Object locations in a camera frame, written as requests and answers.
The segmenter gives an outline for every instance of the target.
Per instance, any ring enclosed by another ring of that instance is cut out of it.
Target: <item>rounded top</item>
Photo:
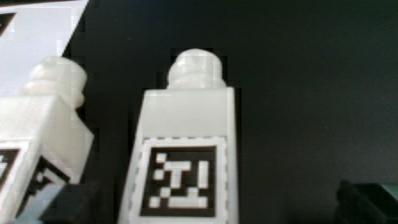
[[[26,95],[58,94],[72,108],[83,104],[86,74],[78,64],[65,58],[49,57],[30,71],[30,81],[21,88]]]
[[[168,70],[166,89],[221,88],[221,65],[218,57],[200,49],[186,50]]]

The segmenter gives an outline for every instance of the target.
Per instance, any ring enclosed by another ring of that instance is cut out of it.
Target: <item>black background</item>
[[[339,180],[398,182],[398,1],[90,0],[65,56],[88,73],[85,181],[117,219],[145,89],[188,48],[237,89],[241,224],[332,222]]]

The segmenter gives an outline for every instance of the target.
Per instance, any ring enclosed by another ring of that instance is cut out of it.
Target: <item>white plastic piece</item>
[[[65,64],[72,65],[70,70],[62,67]],[[81,91],[85,73],[67,59],[51,58],[38,67],[33,78],[42,77],[53,86],[60,82],[63,87],[69,85],[65,88],[76,87]],[[79,79],[67,82],[67,75]],[[47,180],[58,185],[79,181],[94,136],[63,93],[62,88],[47,88],[40,94],[31,91],[30,95],[0,97],[0,155],[6,157],[0,175],[0,224],[15,216],[31,181]]]
[[[234,91],[216,57],[191,49],[166,90],[143,95],[118,224],[237,224],[234,141]]]
[[[166,89],[221,88],[221,66],[216,56],[204,50],[186,50],[168,71]]]
[[[86,74],[78,64],[60,57],[49,57],[30,72],[30,81],[21,92],[26,95],[58,94],[72,108],[83,104]]]

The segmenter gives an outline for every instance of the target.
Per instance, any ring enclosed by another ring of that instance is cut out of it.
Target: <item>dark object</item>
[[[12,20],[14,15],[15,15],[14,13],[0,14],[0,36],[3,34],[3,31],[8,26],[8,22]]]
[[[337,190],[335,224],[398,223],[396,185],[351,184],[342,181]]]
[[[67,185],[38,219],[46,224],[95,224],[97,213],[97,184]]]

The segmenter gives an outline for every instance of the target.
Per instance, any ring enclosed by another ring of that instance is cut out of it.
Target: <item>qr-like marker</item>
[[[142,216],[214,216],[214,147],[152,148]]]

